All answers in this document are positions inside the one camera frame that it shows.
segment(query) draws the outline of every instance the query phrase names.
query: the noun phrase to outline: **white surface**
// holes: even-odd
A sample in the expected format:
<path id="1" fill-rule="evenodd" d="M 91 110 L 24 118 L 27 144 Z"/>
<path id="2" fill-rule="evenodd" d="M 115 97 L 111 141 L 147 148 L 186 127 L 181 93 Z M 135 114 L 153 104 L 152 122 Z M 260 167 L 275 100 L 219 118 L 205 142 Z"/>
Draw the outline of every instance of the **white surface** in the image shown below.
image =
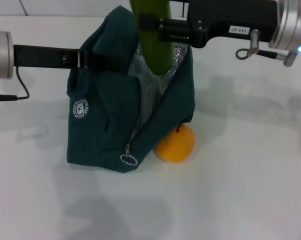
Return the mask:
<path id="1" fill-rule="evenodd" d="M 15 44 L 78 48 L 102 18 L 0 17 Z M 66 160 L 67 70 L 22 68 L 31 98 L 0 103 L 0 240 L 301 240 L 301 56 L 196 49 L 196 147 L 120 174 Z M 24 92 L 17 79 L 0 93 Z"/>
<path id="2" fill-rule="evenodd" d="M 0 15 L 23 16 L 19 0 L 0 0 Z"/>
<path id="3" fill-rule="evenodd" d="M 22 0 L 29 16 L 105 17 L 119 5 L 131 9 L 129 0 Z M 171 2 L 173 17 L 182 17 L 183 4 Z M 0 0 L 0 15 L 23 16 L 19 0 Z"/>

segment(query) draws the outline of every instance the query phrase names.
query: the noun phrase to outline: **teal bag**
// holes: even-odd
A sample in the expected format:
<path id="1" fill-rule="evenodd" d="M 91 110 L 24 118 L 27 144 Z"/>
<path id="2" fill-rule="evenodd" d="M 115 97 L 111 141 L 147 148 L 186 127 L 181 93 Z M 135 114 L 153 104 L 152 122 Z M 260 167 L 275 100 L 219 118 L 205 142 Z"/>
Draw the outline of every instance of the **teal bag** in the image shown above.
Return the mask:
<path id="1" fill-rule="evenodd" d="M 139 43 L 133 14 L 119 6 L 81 49 L 120 59 L 119 71 L 70 71 L 67 161 L 120 173 L 135 170 L 156 144 L 195 110 L 192 49 L 138 129 L 141 83 L 128 71 Z"/>

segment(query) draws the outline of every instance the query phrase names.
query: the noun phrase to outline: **zipper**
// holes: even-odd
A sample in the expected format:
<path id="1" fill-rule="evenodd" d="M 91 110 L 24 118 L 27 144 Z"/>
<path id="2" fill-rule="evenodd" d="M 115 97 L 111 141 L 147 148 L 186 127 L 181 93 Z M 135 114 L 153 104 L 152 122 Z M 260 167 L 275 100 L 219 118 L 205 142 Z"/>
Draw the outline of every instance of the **zipper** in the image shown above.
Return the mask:
<path id="1" fill-rule="evenodd" d="M 190 54 L 190 46 L 188 45 L 187 46 L 187 52 L 185 54 L 185 57 L 183 58 L 181 64 L 179 65 L 179 68 L 177 69 L 176 73 L 175 73 L 175 76 L 179 73 L 180 69 L 182 68 L 182 66 L 185 64 L 185 61 L 186 59 L 188 58 Z M 168 94 L 168 92 L 170 91 L 170 89 L 172 88 L 172 85 L 173 83 L 175 82 L 176 80 L 176 77 L 173 77 L 173 79 L 170 81 L 169 85 L 167 86 L 166 88 L 166 91 L 164 92 L 164 94 L 161 96 L 159 102 L 157 103 L 155 109 L 152 111 L 151 115 L 149 116 L 148 120 L 143 124 L 143 126 L 141 126 L 141 128 L 139 129 L 139 131 L 135 134 L 134 137 L 132 137 L 132 134 L 134 132 L 134 129 L 132 130 L 131 132 L 131 135 L 129 136 L 129 140 L 128 140 L 128 143 L 125 145 L 125 152 L 126 152 L 126 156 L 131 156 L 130 154 L 130 149 L 131 149 L 131 145 L 132 145 L 132 142 L 140 135 L 140 133 L 145 129 L 145 127 L 148 125 L 148 123 L 153 119 L 153 117 L 155 116 L 156 112 L 158 111 L 158 109 L 160 108 L 162 102 L 165 100 L 165 96 Z M 140 114 L 141 112 L 141 94 L 139 94 L 139 113 L 138 115 Z"/>
<path id="2" fill-rule="evenodd" d="M 125 146 L 125 152 L 126 152 L 126 156 L 131 155 L 130 154 L 130 144 L 129 143 L 127 143 L 126 146 Z"/>

